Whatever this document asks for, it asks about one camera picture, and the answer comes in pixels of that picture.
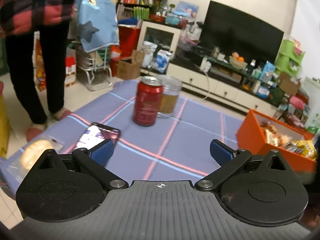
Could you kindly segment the black flat television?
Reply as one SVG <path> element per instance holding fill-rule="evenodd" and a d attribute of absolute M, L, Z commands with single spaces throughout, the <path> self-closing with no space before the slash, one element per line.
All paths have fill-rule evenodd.
<path fill-rule="evenodd" d="M 230 56 L 237 52 L 246 62 L 274 63 L 284 32 L 241 10 L 210 1 L 200 46 L 219 47 Z"/>

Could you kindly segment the orange storage box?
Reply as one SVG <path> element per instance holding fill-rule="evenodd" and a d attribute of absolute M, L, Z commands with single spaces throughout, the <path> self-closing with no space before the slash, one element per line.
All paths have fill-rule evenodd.
<path fill-rule="evenodd" d="M 236 138 L 239 148 L 245 148 L 255 155 L 266 155 L 270 150 L 278 150 L 294 171 L 316 170 L 315 160 L 288 148 L 291 142 L 307 141 L 312 137 L 263 113 L 249 110 Z"/>

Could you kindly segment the brown cardboard box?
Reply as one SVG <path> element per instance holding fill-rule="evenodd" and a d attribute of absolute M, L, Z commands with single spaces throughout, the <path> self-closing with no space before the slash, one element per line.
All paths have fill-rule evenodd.
<path fill-rule="evenodd" d="M 294 96 L 300 89 L 300 79 L 290 76 L 285 72 L 281 72 L 278 78 L 278 87 L 289 96 Z"/>

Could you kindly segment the blue star cloth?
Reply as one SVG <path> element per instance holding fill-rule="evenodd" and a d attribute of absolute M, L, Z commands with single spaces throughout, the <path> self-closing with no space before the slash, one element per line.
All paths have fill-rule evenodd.
<path fill-rule="evenodd" d="M 119 45 L 116 6 L 111 0 L 75 0 L 77 33 L 87 53 Z"/>

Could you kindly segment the white tv cabinet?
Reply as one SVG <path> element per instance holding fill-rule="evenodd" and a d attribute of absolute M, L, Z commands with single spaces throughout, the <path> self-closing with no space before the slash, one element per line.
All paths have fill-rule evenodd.
<path fill-rule="evenodd" d="M 274 116 L 277 107 L 259 97 L 249 94 L 222 81 L 207 77 L 204 72 L 195 72 L 170 63 L 167 75 L 182 81 L 182 87 L 199 96 L 212 99 L 232 109 L 248 113 L 250 109 Z"/>

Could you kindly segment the clear bagged round bread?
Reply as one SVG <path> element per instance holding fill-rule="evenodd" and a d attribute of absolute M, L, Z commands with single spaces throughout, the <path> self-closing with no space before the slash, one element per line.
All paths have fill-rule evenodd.
<path fill-rule="evenodd" d="M 21 182 L 45 150 L 54 149 L 58 153 L 63 146 L 62 141 L 47 135 L 41 135 L 25 146 L 22 153 L 5 170 Z"/>

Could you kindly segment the red soda can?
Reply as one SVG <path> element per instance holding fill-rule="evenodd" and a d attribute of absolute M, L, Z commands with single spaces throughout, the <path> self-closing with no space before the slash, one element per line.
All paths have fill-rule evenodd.
<path fill-rule="evenodd" d="M 140 126 L 152 126 L 161 106 L 163 86 L 154 76 L 144 76 L 137 86 L 132 120 Z"/>

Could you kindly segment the fruit bowl with oranges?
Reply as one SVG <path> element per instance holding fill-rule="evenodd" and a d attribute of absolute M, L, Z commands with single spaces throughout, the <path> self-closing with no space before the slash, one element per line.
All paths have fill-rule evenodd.
<path fill-rule="evenodd" d="M 239 70 L 245 69 L 247 67 L 247 63 L 244 61 L 244 58 L 241 57 L 237 52 L 233 52 L 229 57 L 230 64 Z"/>

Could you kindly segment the green plastic drawer stack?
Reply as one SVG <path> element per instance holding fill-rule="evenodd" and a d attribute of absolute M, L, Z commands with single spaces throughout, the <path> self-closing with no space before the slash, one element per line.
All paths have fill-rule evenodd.
<path fill-rule="evenodd" d="M 284 39 L 281 42 L 278 56 L 274 62 L 276 67 L 275 73 L 277 75 L 286 73 L 291 77 L 297 77 L 304 56 L 305 51 L 301 50 L 300 43 L 297 40 Z"/>

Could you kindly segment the white framed small cabinet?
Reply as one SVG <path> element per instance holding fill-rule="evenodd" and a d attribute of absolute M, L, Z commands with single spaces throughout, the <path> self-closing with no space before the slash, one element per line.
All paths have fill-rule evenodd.
<path fill-rule="evenodd" d="M 143 21 L 137 50 L 141 50 L 143 42 L 148 41 L 157 45 L 156 52 L 163 49 L 171 52 L 172 58 L 174 58 L 181 31 L 181 29 L 174 25 Z"/>

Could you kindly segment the silver orange snack bag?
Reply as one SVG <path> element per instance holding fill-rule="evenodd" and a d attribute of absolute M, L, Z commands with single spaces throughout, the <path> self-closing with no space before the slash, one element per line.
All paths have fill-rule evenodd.
<path fill-rule="evenodd" d="M 260 124 L 260 128 L 266 137 L 266 142 L 270 145 L 286 148 L 292 141 L 290 136 L 279 133 L 276 126 L 269 121 L 263 121 Z"/>

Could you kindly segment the black smartphone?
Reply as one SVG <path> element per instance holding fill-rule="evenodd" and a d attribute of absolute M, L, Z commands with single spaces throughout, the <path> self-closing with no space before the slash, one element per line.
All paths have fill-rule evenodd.
<path fill-rule="evenodd" d="M 94 122 L 80 137 L 74 149 L 86 148 L 90 150 L 104 140 L 112 140 L 112 142 L 115 144 L 120 135 L 121 131 L 119 129 Z"/>

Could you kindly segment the purple plaid tablecloth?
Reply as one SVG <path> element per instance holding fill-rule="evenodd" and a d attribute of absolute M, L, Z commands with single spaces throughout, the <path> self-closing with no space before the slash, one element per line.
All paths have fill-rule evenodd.
<path fill-rule="evenodd" d="M 126 181 L 196 181 L 219 168 L 210 156 L 213 139 L 237 147 L 242 120 L 185 97 L 178 99 L 173 116 L 159 118 L 150 127 L 132 121 L 136 81 L 122 81 L 99 98 L 81 107 L 42 135 L 71 152 L 94 122 L 120 130 L 120 138 L 106 168 Z"/>

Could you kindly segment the yellow snack bag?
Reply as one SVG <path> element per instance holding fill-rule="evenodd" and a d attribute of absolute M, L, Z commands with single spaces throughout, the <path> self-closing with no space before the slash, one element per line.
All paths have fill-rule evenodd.
<path fill-rule="evenodd" d="M 311 140 L 296 140 L 291 142 L 293 151 L 302 155 L 305 158 L 316 160 L 318 157 L 317 150 L 315 149 Z"/>

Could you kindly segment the clear plastic jar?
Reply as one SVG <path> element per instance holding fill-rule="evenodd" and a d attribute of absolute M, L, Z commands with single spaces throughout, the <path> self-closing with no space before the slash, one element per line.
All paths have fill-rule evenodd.
<path fill-rule="evenodd" d="M 182 82 L 168 75 L 156 75 L 156 78 L 163 86 L 163 96 L 157 116 L 159 118 L 169 118 L 174 113 L 182 89 Z"/>

